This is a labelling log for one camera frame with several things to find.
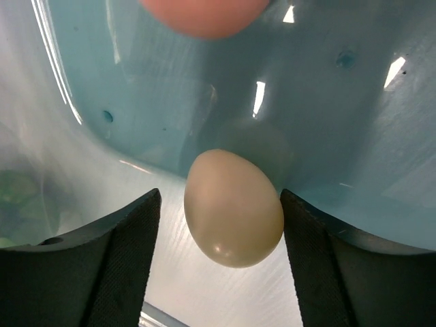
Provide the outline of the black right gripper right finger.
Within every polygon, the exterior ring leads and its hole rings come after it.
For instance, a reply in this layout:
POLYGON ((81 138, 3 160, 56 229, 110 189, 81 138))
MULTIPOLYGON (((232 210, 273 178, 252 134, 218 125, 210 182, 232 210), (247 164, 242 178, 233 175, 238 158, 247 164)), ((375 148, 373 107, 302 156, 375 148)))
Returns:
POLYGON ((304 326, 434 326, 435 252, 358 229, 289 190, 280 201, 304 326))

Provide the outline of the blue translucent plastic basin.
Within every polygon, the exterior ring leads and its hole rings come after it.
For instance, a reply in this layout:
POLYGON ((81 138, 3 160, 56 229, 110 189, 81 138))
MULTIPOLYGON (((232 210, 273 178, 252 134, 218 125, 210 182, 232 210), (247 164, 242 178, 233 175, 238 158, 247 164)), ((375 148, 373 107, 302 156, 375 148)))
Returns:
POLYGON ((435 252, 435 2, 270 1, 219 40, 138 1, 1 2, 1 171, 66 181, 79 228, 157 189, 144 301, 188 326, 304 326, 284 231, 247 268, 193 240, 186 179, 212 149, 279 199, 435 252))

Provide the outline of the clear zip top bag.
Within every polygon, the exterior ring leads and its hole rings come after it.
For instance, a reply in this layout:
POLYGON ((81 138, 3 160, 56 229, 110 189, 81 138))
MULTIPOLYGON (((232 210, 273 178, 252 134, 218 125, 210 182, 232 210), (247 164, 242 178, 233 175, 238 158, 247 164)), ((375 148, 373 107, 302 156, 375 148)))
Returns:
POLYGON ((1 248, 37 245, 79 228, 82 212, 71 187, 32 171, 1 171, 1 248))

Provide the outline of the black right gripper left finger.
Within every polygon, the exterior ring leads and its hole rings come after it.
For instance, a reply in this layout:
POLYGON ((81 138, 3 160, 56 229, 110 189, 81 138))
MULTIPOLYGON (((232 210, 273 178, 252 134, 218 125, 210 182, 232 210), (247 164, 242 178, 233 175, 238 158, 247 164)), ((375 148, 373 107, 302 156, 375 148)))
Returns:
POLYGON ((2 326, 137 326, 161 211, 157 189, 38 245, 1 250, 2 326))

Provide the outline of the white egg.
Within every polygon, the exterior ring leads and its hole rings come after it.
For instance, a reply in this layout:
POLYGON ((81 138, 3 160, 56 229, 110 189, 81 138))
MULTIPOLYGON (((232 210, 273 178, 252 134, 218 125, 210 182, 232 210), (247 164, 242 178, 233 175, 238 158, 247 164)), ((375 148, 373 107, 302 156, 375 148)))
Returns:
POLYGON ((198 155, 184 192, 185 220, 202 253, 230 268, 247 268, 277 247, 284 214, 275 187, 255 164, 229 151, 198 155))

